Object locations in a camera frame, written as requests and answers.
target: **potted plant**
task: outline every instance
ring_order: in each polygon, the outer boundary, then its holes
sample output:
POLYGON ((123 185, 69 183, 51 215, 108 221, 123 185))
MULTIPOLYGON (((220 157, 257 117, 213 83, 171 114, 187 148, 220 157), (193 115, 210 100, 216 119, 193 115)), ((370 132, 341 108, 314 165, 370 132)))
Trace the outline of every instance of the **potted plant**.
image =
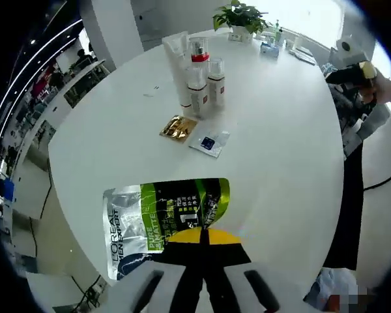
POLYGON ((243 42, 251 42, 254 33, 261 33, 268 27, 262 19, 267 12, 259 12, 255 7, 240 3, 239 0, 232 0, 230 5, 219 7, 218 10, 221 12, 213 16, 214 30, 227 24, 234 34, 241 36, 243 42))

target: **white bottle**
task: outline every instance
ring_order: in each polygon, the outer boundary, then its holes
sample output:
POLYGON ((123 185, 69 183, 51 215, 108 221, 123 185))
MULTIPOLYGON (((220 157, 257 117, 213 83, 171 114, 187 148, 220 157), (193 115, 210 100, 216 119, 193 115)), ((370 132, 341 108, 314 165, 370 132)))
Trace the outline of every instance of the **white bottle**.
POLYGON ((186 69, 190 66, 188 51, 188 32, 179 33, 162 39, 165 53, 171 67, 173 80, 177 89, 179 104, 184 116, 192 115, 192 108, 188 103, 188 88, 186 83, 186 69))
POLYGON ((207 42, 207 37, 192 37, 189 39, 192 66, 204 68, 206 78, 209 72, 210 58, 207 42))
POLYGON ((190 105, 194 115, 202 116, 203 106, 209 102, 209 94, 204 69, 202 67, 190 67, 187 70, 188 93, 190 94, 190 105))
POLYGON ((210 101, 217 106, 224 105, 224 61, 219 57, 210 59, 207 78, 210 101))

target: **hand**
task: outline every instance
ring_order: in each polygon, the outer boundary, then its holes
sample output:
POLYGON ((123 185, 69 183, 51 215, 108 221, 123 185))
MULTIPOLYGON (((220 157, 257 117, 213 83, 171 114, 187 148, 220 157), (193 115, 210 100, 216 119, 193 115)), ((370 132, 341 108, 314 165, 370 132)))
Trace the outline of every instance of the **hand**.
POLYGON ((377 77, 373 81, 373 86, 362 87, 359 89, 359 93, 364 104, 368 104, 373 100, 374 93, 376 94, 378 104, 391 102, 391 81, 377 70, 377 77))

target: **green leaves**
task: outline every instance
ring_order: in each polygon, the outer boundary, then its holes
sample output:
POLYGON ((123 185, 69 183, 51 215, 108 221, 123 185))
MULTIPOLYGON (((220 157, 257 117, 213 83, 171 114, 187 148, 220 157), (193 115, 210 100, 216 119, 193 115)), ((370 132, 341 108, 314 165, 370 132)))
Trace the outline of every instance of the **green leaves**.
POLYGON ((268 27, 265 20, 262 20, 262 14, 255 7, 240 3, 239 0, 232 0, 230 5, 219 7, 221 12, 213 16, 213 27, 217 30, 221 25, 243 26, 249 33, 262 32, 268 27))
POLYGON ((214 30, 217 31, 220 28, 220 26, 222 24, 226 23, 226 22, 227 22, 227 20, 225 18, 221 17, 221 16, 213 17, 213 28, 214 28, 214 30))

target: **silver foil packet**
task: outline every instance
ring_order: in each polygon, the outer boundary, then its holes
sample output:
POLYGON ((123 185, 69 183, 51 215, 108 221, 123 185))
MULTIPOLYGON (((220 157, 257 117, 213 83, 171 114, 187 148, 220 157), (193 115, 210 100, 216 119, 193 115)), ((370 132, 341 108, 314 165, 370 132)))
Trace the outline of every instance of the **silver foil packet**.
POLYGON ((209 227, 226 211, 227 179, 189 179, 109 189, 103 194, 108 276, 120 280, 161 253, 169 238, 209 227))

